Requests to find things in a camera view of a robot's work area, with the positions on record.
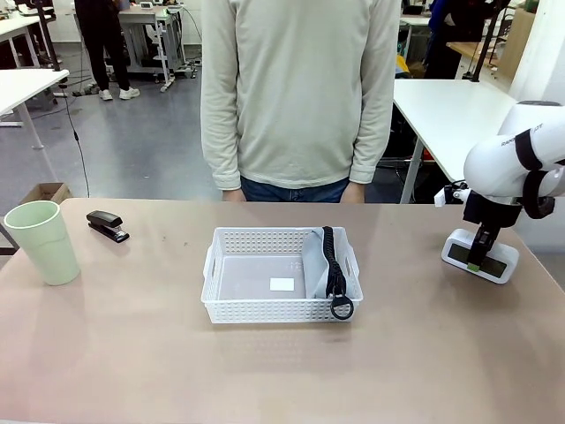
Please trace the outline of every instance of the cardboard box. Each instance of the cardboard box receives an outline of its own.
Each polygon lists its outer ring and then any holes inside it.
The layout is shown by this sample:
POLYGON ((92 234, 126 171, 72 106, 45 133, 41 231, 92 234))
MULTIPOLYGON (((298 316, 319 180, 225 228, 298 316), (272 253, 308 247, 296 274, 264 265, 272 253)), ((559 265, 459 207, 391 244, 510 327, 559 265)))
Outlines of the cardboard box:
POLYGON ((30 201, 54 201, 60 205, 71 197, 71 190, 65 183, 41 183, 36 185, 19 204, 23 205, 30 201))

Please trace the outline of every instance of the jeans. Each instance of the jeans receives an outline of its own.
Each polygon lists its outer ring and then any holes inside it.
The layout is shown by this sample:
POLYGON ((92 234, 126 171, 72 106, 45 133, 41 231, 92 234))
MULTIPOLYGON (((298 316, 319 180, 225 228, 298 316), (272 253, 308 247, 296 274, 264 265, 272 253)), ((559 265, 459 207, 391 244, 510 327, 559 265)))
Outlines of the jeans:
POLYGON ((339 203, 349 183, 346 178, 328 185, 291 190, 241 177, 241 189, 247 201, 339 203))

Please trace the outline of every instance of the desk leg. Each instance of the desk leg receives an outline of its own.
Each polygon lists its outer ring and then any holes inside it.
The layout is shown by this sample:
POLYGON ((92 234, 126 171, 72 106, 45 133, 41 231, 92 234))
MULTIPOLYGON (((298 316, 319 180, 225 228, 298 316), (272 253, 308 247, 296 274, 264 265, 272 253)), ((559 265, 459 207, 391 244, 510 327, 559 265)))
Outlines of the desk leg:
POLYGON ((11 55, 14 56, 14 62, 16 62, 16 67, 21 68, 21 64, 19 63, 18 52, 16 51, 16 46, 14 46, 14 40, 11 38, 9 42, 10 42, 11 55))
POLYGON ((406 181, 404 182, 403 197, 400 200, 400 202, 403 204, 410 203, 412 193, 414 193, 414 185, 416 184, 416 176, 418 175, 418 168, 420 166, 423 152, 424 143, 422 143, 422 140, 418 138, 418 141, 416 141, 416 147, 414 147, 412 160, 410 161, 408 175, 406 176, 406 181))
POLYGON ((408 59, 408 49, 410 48, 410 41, 412 40, 412 25, 408 26, 408 38, 406 39, 406 48, 404 49, 404 60, 408 59))
POLYGON ((35 131, 34 121, 32 121, 32 118, 29 116, 26 104, 21 103, 16 107, 16 109, 18 110, 19 117, 22 120, 24 128, 27 130, 27 133, 33 142, 33 149, 37 152, 41 152, 41 155, 43 156, 43 161, 47 165, 47 171, 49 172, 49 178, 51 178, 52 182, 57 182, 57 175, 55 175, 55 172, 53 171, 53 166, 47 156, 45 146, 42 145, 41 140, 39 140, 39 135, 37 135, 37 131, 35 131))
POLYGON ((27 41, 27 48, 29 49, 29 54, 32 55, 32 62, 34 62, 34 66, 36 68, 39 68, 39 60, 37 59, 37 53, 35 53, 35 46, 34 46, 34 42, 32 42, 29 26, 26 29, 26 41, 27 41))

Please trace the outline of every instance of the beige table surface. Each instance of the beige table surface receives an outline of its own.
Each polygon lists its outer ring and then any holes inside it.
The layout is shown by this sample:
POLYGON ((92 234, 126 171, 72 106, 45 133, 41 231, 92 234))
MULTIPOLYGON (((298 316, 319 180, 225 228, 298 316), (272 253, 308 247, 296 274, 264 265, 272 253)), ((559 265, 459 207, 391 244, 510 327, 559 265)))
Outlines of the beige table surface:
MULTIPOLYGON (((474 62, 478 62, 478 60, 480 59, 480 53, 481 50, 483 49, 484 43, 448 42, 446 45, 450 49, 456 51, 457 53, 463 55, 464 57, 467 57, 468 59, 471 59, 474 62)), ((491 59, 491 53, 489 52, 486 55, 485 66, 498 66, 498 65, 499 65, 499 59, 496 57, 496 55, 491 59)))
POLYGON ((497 286, 440 259, 459 207, 69 200, 82 274, 0 271, 0 419, 61 423, 565 422, 565 294, 519 238, 497 286), (116 245, 85 215, 119 214, 116 245), (342 225, 365 300, 351 324, 214 327, 216 226, 342 225))

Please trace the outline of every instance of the person in black pants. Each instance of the person in black pants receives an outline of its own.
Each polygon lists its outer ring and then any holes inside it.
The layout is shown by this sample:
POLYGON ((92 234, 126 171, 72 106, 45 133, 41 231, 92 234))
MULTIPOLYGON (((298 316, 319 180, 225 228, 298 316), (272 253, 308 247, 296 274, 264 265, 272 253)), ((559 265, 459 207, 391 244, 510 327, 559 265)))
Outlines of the person in black pants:
MULTIPOLYGON (((510 0, 502 0, 502 8, 510 0)), ((450 49, 448 42, 480 42, 485 20, 494 15, 494 6, 486 0, 435 0, 432 4, 432 39, 426 58, 425 78, 454 80, 461 55, 450 49)))
POLYGON ((109 80, 104 63, 104 48, 112 59, 120 99, 130 100, 139 95, 137 88, 130 87, 122 41, 122 28, 117 18, 118 9, 113 0, 75 0, 80 32, 90 56, 92 74, 100 88, 100 98, 112 100, 109 80))

